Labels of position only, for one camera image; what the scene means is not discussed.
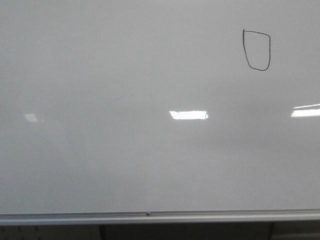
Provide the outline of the white whiteboard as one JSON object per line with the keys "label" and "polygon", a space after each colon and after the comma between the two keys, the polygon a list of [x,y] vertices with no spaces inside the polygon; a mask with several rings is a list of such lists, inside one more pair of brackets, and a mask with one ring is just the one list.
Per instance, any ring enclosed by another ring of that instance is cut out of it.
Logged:
{"label": "white whiteboard", "polygon": [[3,0],[0,212],[320,206],[317,0]]}

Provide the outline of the dark panel below whiteboard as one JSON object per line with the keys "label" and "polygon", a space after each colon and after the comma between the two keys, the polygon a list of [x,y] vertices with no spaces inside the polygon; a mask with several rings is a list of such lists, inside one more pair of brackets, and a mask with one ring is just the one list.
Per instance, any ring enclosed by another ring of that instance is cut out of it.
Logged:
{"label": "dark panel below whiteboard", "polygon": [[273,222],[100,225],[101,240],[271,240]]}

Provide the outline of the grey panel lower right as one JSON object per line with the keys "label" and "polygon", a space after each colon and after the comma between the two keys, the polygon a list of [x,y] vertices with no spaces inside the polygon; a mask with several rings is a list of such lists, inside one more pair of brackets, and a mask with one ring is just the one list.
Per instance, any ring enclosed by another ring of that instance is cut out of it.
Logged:
{"label": "grey panel lower right", "polygon": [[319,240],[320,221],[276,222],[271,240]]}

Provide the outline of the grey pegboard panel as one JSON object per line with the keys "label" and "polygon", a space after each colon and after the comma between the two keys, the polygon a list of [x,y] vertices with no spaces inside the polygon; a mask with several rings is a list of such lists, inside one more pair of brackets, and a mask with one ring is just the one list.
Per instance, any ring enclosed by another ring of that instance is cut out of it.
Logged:
{"label": "grey pegboard panel", "polygon": [[1,226],[1,240],[100,240],[95,225]]}

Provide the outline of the aluminium whiteboard bottom frame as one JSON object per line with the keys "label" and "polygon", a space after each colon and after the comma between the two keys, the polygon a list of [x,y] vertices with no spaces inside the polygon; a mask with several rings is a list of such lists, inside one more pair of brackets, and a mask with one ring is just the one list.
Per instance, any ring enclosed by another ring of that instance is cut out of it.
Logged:
{"label": "aluminium whiteboard bottom frame", "polygon": [[1,214],[1,226],[318,221],[319,209]]}

